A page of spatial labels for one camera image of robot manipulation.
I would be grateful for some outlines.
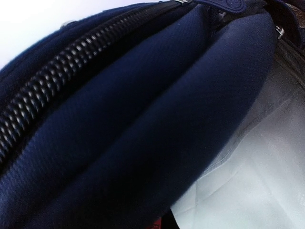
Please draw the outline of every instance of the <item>blue zipper pull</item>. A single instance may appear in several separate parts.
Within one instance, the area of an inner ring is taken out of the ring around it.
[[[193,0],[193,2],[216,7],[221,11],[239,14],[245,11],[244,0]]]

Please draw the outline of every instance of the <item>white wall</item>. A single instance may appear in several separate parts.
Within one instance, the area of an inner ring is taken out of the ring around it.
[[[147,1],[159,0],[1,0],[0,69],[66,21]]]

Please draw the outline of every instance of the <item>bag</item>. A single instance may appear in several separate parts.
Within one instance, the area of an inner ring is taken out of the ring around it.
[[[221,164],[266,78],[301,81],[302,47],[275,0],[143,3],[64,26],[0,72],[0,228],[147,227]]]

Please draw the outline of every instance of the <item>black zipper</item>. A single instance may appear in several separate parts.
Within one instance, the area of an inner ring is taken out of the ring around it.
[[[123,13],[68,45],[38,70],[0,115],[0,174],[37,117],[90,61],[147,22],[190,2],[159,2]]]

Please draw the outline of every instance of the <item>red object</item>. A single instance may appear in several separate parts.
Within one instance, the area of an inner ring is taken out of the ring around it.
[[[146,229],[161,229],[161,219],[159,219],[157,222],[155,222],[150,227],[147,227]]]

